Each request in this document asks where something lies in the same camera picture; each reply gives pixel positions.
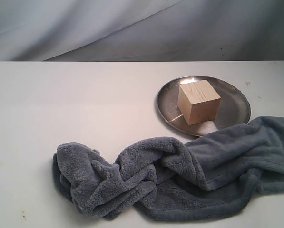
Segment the wooden cube block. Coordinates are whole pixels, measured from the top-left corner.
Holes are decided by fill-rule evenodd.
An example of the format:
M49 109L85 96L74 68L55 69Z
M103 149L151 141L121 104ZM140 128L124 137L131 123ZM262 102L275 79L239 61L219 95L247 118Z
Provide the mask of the wooden cube block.
M216 118L221 96L207 80L181 83L177 106L188 125Z

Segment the blue fleece towel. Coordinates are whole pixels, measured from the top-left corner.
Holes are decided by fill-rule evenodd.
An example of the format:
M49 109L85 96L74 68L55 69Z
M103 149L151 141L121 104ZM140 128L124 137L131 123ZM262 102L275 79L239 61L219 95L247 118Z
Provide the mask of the blue fleece towel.
M114 219L130 206L157 221L221 219L255 193L284 193L284 118L260 116L182 143L139 141L113 164L80 143L58 146L56 189L93 219Z

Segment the round steel plate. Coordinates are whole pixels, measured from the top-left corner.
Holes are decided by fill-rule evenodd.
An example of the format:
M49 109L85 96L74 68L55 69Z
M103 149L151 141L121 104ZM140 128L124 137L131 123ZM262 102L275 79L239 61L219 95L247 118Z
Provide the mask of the round steel plate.
M179 86L201 80L207 80L221 96L220 106L214 120L188 125L177 107ZM155 107L157 114L172 128L198 137L233 125L246 124L251 116L250 104L240 90L228 82L209 76L184 76L169 81L159 90Z

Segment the white backdrop sheet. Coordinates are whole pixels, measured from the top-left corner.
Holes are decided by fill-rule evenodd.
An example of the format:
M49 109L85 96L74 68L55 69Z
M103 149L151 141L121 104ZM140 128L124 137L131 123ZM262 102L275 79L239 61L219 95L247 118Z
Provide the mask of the white backdrop sheet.
M284 0L0 0L0 61L284 60Z

